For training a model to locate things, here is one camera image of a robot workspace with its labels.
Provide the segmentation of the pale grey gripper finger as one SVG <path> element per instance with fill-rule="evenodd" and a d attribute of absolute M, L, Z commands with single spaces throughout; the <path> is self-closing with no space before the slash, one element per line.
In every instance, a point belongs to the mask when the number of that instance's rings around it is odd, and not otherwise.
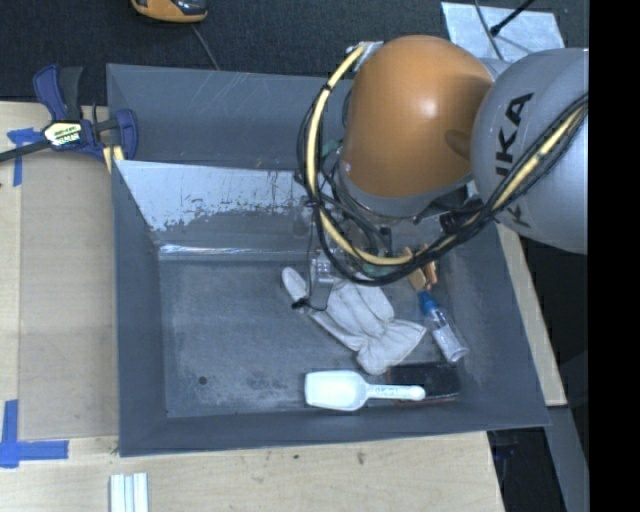
<path fill-rule="evenodd" d="M 325 309 L 333 289 L 332 264 L 326 256 L 316 256 L 310 265 L 309 301 L 314 309 Z"/>
<path fill-rule="evenodd" d="M 305 204 L 299 205 L 295 209 L 292 235 L 295 238 L 304 238 L 309 235 L 313 225 L 313 209 Z"/>

